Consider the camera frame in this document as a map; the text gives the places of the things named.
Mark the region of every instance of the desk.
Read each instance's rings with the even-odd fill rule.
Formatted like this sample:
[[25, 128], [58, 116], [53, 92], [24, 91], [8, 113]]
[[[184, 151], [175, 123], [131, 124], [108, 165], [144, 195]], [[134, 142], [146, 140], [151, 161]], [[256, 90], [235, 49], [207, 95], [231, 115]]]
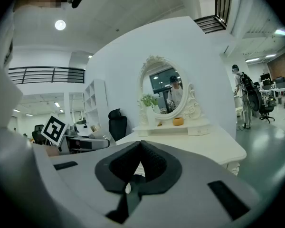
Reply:
[[227, 168], [237, 175], [239, 171], [239, 161], [246, 158], [246, 151], [221, 127], [211, 126], [209, 134], [200, 136], [189, 136], [187, 134], [154, 134], [147, 137], [138, 137], [134, 132], [119, 141], [117, 145], [146, 140], [162, 143], [181, 150], [206, 156], [216, 163]]
[[281, 89], [268, 89], [268, 90], [260, 90], [261, 94], [262, 93], [267, 93], [267, 92], [274, 92], [274, 97], [276, 96], [276, 92], [282, 92], [285, 91], [285, 88], [281, 88]]

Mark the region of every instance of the orange object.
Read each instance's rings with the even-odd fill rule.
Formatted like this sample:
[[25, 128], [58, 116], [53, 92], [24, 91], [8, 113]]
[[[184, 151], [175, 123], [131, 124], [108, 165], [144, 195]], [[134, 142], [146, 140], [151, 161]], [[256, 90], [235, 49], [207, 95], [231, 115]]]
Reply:
[[181, 126], [184, 124], [184, 119], [182, 117], [177, 117], [173, 119], [174, 126]]

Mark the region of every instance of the person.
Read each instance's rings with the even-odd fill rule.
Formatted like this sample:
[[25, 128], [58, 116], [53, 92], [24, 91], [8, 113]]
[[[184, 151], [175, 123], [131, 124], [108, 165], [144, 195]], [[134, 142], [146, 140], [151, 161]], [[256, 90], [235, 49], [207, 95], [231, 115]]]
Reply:
[[67, 0], [15, 0], [6, 11], [0, 22], [0, 67], [6, 72], [9, 69], [9, 62], [12, 59], [13, 34], [14, 34], [14, 13], [23, 6], [58, 8]]
[[232, 73], [234, 74], [234, 82], [236, 84], [236, 90], [234, 91], [234, 95], [237, 95], [239, 92], [239, 96], [241, 97], [242, 103], [243, 103], [242, 106], [243, 106], [243, 113], [244, 113], [244, 120], [245, 120], [243, 127], [246, 129], [250, 129], [252, 109], [248, 101], [247, 93], [243, 91], [241, 87], [241, 82], [240, 82], [240, 78], [244, 73], [239, 72], [239, 68], [237, 65], [232, 66]]
[[177, 77], [174, 75], [170, 77], [170, 83], [173, 87], [168, 93], [167, 103], [170, 104], [171, 102], [173, 102], [176, 109], [181, 103], [182, 88], [179, 85]]

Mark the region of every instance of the round ceiling light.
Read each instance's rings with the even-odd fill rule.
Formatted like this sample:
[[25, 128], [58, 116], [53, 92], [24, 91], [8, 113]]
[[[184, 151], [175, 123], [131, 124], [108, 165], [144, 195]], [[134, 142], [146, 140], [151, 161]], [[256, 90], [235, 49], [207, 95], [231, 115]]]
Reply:
[[66, 23], [63, 20], [58, 20], [55, 23], [55, 28], [58, 30], [63, 30], [66, 27]]

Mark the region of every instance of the mirror frame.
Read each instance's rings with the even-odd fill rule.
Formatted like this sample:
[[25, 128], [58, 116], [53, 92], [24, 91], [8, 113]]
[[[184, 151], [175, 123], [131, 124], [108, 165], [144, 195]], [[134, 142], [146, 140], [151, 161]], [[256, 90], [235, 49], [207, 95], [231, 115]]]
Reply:
[[183, 93], [182, 93], [182, 98], [181, 98], [180, 104], [173, 112], [171, 112], [169, 114], [158, 114], [158, 113], [154, 112], [156, 119], [169, 120], [169, 119], [172, 119], [172, 118], [179, 116], [182, 113], [183, 109], [185, 108], [185, 106], [187, 104], [187, 99], [189, 96], [189, 83], [188, 83], [188, 80], [187, 80], [185, 73], [183, 72], [182, 68], [179, 67], [176, 63], [174, 63], [173, 61], [171, 61], [170, 59], [168, 59], [166, 57], [149, 56], [147, 61], [143, 64], [143, 67], [141, 68], [139, 75], [138, 75], [138, 101], [140, 101], [140, 99], [143, 96], [143, 87], [142, 87], [143, 86], [143, 78], [144, 78], [146, 72], [155, 63], [165, 63], [167, 65], [172, 66], [180, 75], [181, 82], [183, 85]]

